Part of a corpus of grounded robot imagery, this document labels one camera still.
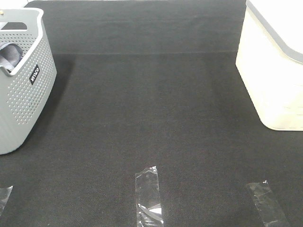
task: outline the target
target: perforated basket wall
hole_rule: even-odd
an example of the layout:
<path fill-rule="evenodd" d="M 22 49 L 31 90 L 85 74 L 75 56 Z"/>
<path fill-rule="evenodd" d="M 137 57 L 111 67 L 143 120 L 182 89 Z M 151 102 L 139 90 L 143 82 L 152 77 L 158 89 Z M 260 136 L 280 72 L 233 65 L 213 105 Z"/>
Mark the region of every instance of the perforated basket wall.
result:
<path fill-rule="evenodd" d="M 7 9 L 0 22 L 23 22 L 25 30 L 0 30 L 0 41 L 19 45 L 23 59 L 8 73 L 0 67 L 0 154 L 17 149 L 38 119 L 53 87 L 56 68 L 41 9 Z M 35 81 L 34 71 L 39 68 Z"/>

